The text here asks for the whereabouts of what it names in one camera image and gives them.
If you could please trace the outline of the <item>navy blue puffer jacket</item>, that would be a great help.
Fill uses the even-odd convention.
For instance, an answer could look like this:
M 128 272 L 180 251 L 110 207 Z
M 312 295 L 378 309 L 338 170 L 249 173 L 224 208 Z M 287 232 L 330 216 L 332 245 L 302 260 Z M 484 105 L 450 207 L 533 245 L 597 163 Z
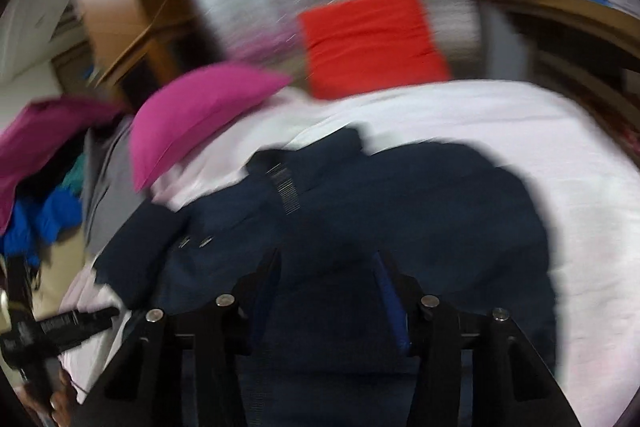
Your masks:
M 525 183 L 459 143 L 364 153 L 345 128 L 262 150 L 239 183 L 177 211 L 141 205 L 96 259 L 129 310 L 207 305 L 282 257 L 262 340 L 241 362 L 253 426 L 400 426 L 416 365 L 375 277 L 378 255 L 466 311 L 510 310 L 556 361 L 549 239 Z

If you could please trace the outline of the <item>cream leather sofa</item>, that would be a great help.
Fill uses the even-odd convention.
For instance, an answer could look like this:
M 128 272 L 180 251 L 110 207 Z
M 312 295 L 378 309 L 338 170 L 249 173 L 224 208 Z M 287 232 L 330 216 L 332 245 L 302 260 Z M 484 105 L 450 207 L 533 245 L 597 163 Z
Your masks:
M 32 294 L 37 319 L 80 305 L 81 293 L 93 280 L 93 260 L 82 228 L 63 232 L 56 243 L 43 248 L 38 285 Z

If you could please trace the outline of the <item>blue garment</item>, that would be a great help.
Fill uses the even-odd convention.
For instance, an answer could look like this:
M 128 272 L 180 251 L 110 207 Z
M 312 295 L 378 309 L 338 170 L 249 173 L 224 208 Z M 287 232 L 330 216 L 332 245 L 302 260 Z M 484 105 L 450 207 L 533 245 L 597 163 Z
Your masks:
M 81 201 L 67 188 L 55 188 L 43 202 L 19 199 L 1 234 L 1 254 L 6 260 L 23 260 L 29 267 L 38 268 L 40 248 L 51 246 L 61 233 L 81 223 Z

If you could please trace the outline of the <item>teal garment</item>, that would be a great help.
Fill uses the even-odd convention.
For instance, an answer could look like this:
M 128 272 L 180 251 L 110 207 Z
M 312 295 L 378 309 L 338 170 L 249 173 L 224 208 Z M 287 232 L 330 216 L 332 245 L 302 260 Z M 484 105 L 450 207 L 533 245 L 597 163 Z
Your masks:
M 61 186 L 65 190 L 79 197 L 82 193 L 82 187 L 85 180 L 85 162 L 86 155 L 81 153 L 73 165 L 72 169 L 64 176 Z

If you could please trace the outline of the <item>grey garment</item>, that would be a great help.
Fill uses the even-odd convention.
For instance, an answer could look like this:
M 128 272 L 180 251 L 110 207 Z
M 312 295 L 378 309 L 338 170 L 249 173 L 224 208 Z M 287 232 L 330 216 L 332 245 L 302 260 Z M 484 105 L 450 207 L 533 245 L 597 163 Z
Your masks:
M 82 228 L 86 253 L 95 258 L 145 199 L 134 191 L 129 141 L 129 115 L 87 130 L 85 136 L 84 183 L 82 184 Z

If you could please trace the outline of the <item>purple velvet garment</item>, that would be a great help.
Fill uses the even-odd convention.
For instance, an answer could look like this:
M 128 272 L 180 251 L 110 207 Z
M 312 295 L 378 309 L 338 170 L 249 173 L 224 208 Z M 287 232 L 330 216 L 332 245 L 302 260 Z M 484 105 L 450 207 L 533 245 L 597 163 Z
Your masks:
M 1 133 L 1 232 L 9 225 L 17 185 L 44 167 L 80 130 L 108 124 L 122 109 L 85 96 L 27 104 Z

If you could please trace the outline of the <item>magenta pillow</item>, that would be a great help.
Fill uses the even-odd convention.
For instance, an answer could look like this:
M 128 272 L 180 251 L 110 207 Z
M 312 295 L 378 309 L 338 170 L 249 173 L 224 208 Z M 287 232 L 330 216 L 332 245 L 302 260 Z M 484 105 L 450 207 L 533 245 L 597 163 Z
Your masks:
M 209 135 L 291 82 L 282 72 L 222 62 L 192 70 L 156 91 L 131 126 L 132 183 L 146 190 Z

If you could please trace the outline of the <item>red-orange pillow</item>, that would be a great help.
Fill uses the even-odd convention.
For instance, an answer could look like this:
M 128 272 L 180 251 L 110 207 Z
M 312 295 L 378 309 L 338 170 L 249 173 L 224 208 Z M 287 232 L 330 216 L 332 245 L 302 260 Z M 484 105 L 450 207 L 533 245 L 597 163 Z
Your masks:
M 421 0 L 343 0 L 298 16 L 314 98 L 452 78 Z

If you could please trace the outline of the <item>wooden side table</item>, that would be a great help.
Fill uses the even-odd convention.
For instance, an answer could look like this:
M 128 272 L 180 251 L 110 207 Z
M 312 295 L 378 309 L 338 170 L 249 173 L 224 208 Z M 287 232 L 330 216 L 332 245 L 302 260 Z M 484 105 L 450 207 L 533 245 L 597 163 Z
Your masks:
M 639 154 L 639 21 L 588 0 L 482 0 L 526 44 L 533 80 L 582 108 Z

